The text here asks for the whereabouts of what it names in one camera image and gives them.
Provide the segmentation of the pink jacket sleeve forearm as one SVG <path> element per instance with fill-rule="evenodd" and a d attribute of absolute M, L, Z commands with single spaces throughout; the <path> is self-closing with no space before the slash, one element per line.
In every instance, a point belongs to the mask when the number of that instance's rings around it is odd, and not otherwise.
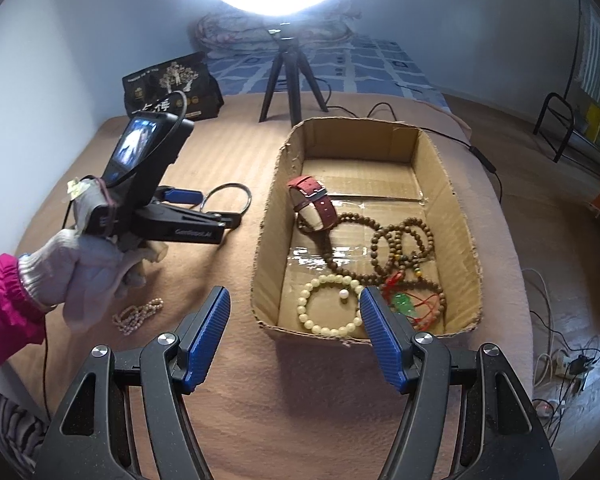
<path fill-rule="evenodd" d="M 28 344 L 42 344 L 45 312 L 24 290 L 18 260 L 0 255 L 0 366 Z"/>

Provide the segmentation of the white-gloved left hand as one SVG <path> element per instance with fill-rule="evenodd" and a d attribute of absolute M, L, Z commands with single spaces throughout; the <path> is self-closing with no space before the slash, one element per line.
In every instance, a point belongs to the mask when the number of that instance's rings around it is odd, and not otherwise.
<path fill-rule="evenodd" d="M 143 240 L 122 252 L 108 238 L 62 229 L 42 248 L 18 257 L 17 272 L 38 310 L 48 313 L 60 304 L 65 323 L 79 333 L 98 323 L 115 299 L 142 287 L 143 263 L 159 262 L 167 251 L 163 242 Z"/>

